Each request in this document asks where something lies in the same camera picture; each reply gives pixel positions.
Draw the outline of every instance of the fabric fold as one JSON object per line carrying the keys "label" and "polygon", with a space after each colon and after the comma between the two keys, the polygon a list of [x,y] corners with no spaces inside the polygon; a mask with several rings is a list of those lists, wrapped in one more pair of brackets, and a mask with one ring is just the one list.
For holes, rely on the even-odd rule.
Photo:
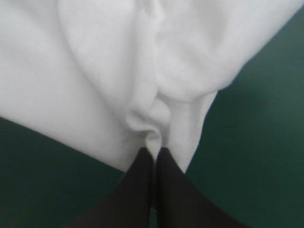
{"label": "fabric fold", "polygon": [[217,91],[303,3],[0,0],[0,115],[123,171],[168,147],[185,171]]}

